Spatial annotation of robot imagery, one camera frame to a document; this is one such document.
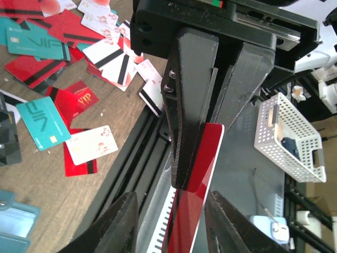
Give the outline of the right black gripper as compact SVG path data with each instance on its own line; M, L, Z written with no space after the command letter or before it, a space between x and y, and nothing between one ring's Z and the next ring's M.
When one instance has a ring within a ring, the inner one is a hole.
M269 76L293 75L319 24L279 1L134 1L131 48L167 60L164 79L224 79L211 123L228 131Z

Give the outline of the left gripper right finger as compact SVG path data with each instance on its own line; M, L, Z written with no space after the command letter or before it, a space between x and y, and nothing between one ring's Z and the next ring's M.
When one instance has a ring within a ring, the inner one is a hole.
M288 252L249 222L218 191L207 195L205 224L209 252Z

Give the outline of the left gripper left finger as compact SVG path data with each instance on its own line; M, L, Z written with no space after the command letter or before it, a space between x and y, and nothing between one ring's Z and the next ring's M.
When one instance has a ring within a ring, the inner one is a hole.
M135 252L137 234L137 195L127 192L60 252Z

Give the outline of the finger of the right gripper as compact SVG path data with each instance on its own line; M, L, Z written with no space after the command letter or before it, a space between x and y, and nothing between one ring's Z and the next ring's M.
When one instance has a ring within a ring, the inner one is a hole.
M171 180L185 190L205 129L217 75L218 37L184 27L173 39L161 91L172 147Z

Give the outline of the red glossy card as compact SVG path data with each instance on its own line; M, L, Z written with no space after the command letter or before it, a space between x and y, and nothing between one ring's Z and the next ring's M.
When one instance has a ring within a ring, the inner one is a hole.
M161 252L192 252L225 126L207 123L186 190L176 190Z

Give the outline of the blue leather card holder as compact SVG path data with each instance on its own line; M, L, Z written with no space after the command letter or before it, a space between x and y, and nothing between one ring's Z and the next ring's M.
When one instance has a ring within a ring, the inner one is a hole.
M15 197L1 190L1 252L27 252L29 235L41 214L39 207L16 202Z

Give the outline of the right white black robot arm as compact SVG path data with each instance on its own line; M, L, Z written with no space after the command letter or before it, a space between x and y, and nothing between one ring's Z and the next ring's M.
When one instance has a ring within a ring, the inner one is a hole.
M261 87L336 62L336 1L134 1L131 46L167 59L171 182L195 191L207 123L232 126Z

